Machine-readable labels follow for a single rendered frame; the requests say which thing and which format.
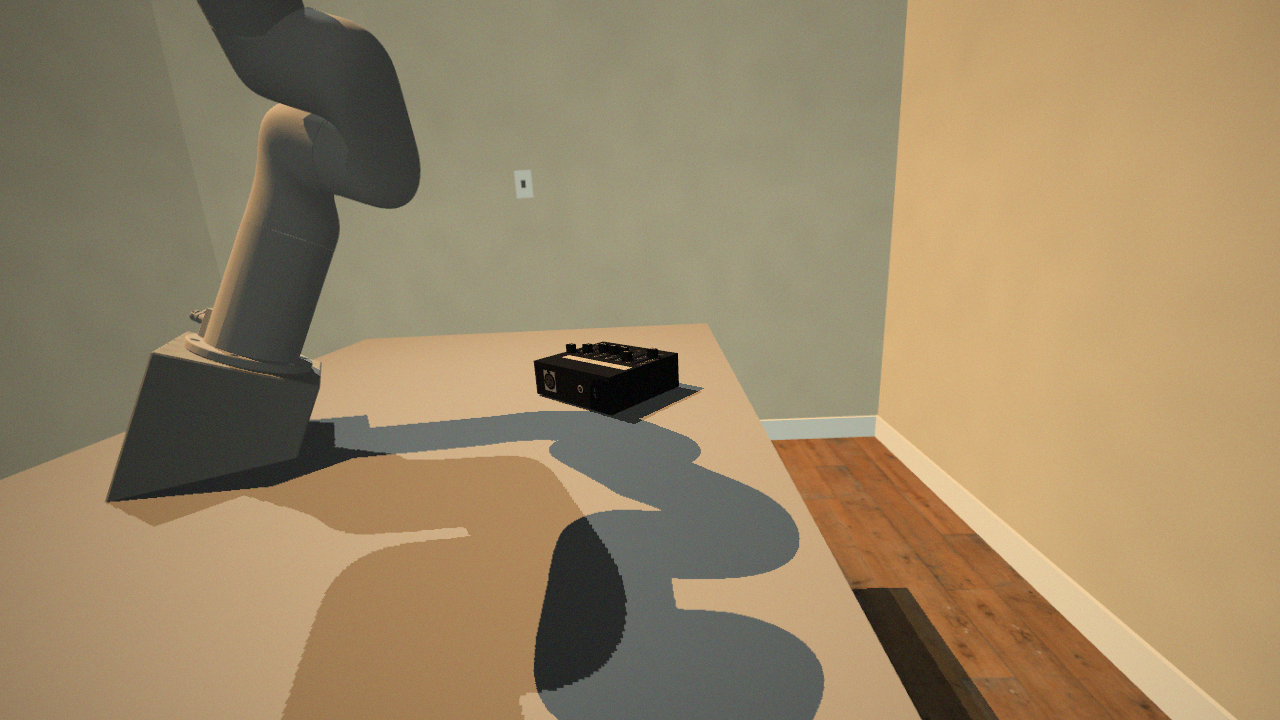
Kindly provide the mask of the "black lighting desk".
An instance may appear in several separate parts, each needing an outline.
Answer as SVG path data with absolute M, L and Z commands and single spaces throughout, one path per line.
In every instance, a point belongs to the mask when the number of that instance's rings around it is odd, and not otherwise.
M 534 368 L 538 395 L 611 416 L 678 387 L 678 354 L 604 341 L 566 345 Z

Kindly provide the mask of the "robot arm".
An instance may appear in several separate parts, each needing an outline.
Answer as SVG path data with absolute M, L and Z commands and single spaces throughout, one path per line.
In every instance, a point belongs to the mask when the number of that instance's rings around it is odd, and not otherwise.
M 303 374 L 312 361 L 301 352 L 340 232 L 334 195 L 394 209 L 419 190 L 401 83 L 369 29 L 302 0 L 196 1 L 239 79 L 279 104 L 262 118 L 218 299 L 189 313 L 201 327 L 183 345 L 232 366 Z

